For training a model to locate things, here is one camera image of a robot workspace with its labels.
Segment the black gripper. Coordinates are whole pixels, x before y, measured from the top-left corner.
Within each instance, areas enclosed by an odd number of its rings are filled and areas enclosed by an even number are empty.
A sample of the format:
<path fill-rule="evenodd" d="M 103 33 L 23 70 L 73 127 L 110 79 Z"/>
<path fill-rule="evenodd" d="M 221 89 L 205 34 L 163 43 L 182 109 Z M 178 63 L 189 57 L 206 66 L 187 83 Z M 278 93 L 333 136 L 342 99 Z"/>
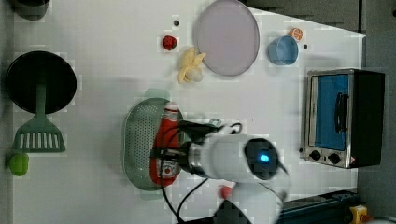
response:
<path fill-rule="evenodd" d="M 151 152 L 150 157 L 152 159 L 164 159 L 165 161 L 176 162 L 180 168 L 188 173 L 191 172 L 191 166 L 189 164 L 189 152 L 192 145 L 191 141 L 183 143 L 180 148 L 177 149 L 164 149 L 154 148 Z"/>

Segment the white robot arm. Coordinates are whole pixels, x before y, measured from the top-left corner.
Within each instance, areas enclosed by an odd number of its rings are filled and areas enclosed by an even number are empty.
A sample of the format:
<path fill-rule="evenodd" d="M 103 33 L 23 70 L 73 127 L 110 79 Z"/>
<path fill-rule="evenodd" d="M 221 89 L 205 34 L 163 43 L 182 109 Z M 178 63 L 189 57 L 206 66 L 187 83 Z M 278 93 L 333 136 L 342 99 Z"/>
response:
<path fill-rule="evenodd" d="M 234 183 L 213 224 L 276 224 L 290 191 L 290 175 L 276 148 L 254 135 L 213 134 L 200 144 L 160 144 L 150 157 L 172 161 L 192 175 Z"/>

